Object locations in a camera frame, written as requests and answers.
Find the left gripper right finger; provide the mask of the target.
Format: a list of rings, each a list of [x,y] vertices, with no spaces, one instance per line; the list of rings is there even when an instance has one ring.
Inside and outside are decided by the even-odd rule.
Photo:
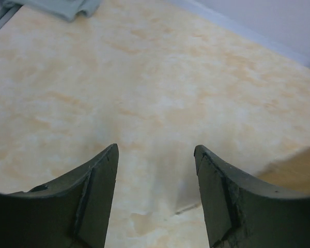
[[[310,196],[194,150],[210,247],[310,247]]]

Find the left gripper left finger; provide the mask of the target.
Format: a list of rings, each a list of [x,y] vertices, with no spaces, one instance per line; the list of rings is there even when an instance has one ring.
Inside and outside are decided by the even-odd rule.
[[[0,193],[0,247],[104,247],[117,168],[111,144],[28,192]]]

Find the brown cardboard box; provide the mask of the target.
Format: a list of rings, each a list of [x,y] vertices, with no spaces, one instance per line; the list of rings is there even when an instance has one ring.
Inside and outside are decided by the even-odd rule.
[[[257,178],[270,184],[310,195],[310,147],[270,163]]]

